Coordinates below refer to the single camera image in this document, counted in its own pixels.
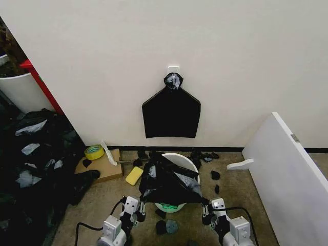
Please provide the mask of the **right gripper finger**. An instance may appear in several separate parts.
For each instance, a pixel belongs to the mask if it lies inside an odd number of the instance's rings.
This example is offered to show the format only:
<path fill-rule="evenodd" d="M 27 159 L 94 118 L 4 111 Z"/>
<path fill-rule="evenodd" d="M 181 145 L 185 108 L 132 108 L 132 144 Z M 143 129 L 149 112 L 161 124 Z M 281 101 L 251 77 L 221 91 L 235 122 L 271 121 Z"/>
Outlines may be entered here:
<path fill-rule="evenodd" d="M 201 205 L 202 205 L 202 217 L 205 218 L 209 215 L 209 209 L 208 209 L 209 200 L 203 197 L 201 199 Z"/>

